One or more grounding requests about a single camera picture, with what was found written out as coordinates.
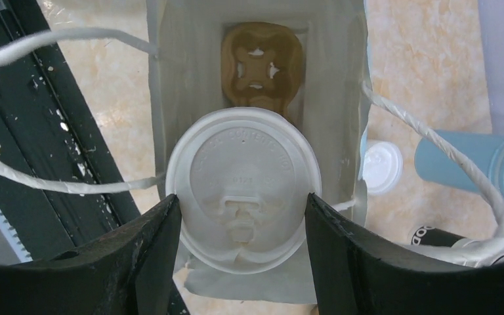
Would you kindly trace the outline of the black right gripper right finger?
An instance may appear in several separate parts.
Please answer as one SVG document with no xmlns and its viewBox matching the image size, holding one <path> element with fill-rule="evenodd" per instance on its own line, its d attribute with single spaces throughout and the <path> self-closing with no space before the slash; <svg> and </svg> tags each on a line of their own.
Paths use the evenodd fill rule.
<svg viewBox="0 0 504 315">
<path fill-rule="evenodd" d="M 414 253 L 314 194 L 305 222 L 320 314 L 504 314 L 504 263 L 468 268 Z"/>
</svg>

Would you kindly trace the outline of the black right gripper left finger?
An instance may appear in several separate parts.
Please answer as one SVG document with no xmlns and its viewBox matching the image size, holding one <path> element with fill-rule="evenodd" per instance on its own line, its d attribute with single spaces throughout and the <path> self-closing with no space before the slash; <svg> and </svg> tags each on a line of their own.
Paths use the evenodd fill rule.
<svg viewBox="0 0 504 315">
<path fill-rule="evenodd" d="M 0 265 L 0 314 L 181 314 L 173 281 L 181 222 L 170 195 L 53 259 Z"/>
</svg>

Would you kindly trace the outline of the stack of white cup lids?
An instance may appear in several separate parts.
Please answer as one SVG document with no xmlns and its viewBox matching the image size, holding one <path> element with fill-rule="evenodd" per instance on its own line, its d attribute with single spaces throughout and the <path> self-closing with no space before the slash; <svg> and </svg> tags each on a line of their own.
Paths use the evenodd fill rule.
<svg viewBox="0 0 504 315">
<path fill-rule="evenodd" d="M 369 195 L 380 196 L 390 192 L 398 184 L 402 169 L 403 157 L 397 145 L 379 140 L 367 142 L 362 178 Z"/>
</svg>

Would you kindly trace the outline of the white coffee cup lid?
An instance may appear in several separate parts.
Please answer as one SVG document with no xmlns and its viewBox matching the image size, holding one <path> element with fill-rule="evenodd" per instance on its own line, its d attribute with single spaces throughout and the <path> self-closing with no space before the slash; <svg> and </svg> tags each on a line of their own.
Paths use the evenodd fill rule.
<svg viewBox="0 0 504 315">
<path fill-rule="evenodd" d="M 288 260 L 306 238 L 306 199 L 321 191 L 306 138 L 260 108 L 197 120 L 177 142 L 165 176 L 166 194 L 180 202 L 181 242 L 230 274 L 257 274 Z"/>
</svg>

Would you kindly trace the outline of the single brown cup carrier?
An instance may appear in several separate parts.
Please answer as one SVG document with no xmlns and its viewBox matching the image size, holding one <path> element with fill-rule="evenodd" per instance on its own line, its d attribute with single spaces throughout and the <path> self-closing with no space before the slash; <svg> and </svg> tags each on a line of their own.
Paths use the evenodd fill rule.
<svg viewBox="0 0 504 315">
<path fill-rule="evenodd" d="M 305 74 L 299 38 L 288 27 L 244 22 L 230 29 L 221 43 L 221 86 L 234 107 L 270 110 L 292 122 L 289 105 Z"/>
</svg>

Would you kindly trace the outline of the light blue paper bag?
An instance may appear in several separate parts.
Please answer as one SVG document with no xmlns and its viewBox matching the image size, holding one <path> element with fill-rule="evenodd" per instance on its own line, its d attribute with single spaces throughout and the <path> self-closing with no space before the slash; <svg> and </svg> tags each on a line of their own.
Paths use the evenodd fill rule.
<svg viewBox="0 0 504 315">
<path fill-rule="evenodd" d="M 110 28 L 41 31 L 0 47 L 0 67 L 58 41 L 116 39 L 149 56 L 156 174 L 115 184 L 44 180 L 0 161 L 0 176 L 75 195 L 156 187 L 181 203 L 175 245 L 190 291 L 314 304 L 320 241 L 305 230 L 306 196 L 366 219 L 369 107 L 408 124 L 467 174 L 491 206 L 493 236 L 470 247 L 403 245 L 463 264 L 504 250 L 504 200 L 476 164 L 435 130 L 375 93 L 362 1 L 149 1 L 148 40 Z"/>
</svg>

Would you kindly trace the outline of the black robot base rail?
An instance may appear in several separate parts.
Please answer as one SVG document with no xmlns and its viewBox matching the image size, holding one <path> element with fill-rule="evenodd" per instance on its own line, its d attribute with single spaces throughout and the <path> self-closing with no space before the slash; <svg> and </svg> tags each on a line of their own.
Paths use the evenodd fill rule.
<svg viewBox="0 0 504 315">
<path fill-rule="evenodd" d="M 40 178 L 121 178 L 56 45 L 0 69 L 0 147 L 1 161 Z M 18 248 L 18 264 L 53 259 L 141 215 L 127 192 L 69 195 L 0 177 L 0 233 Z"/>
</svg>

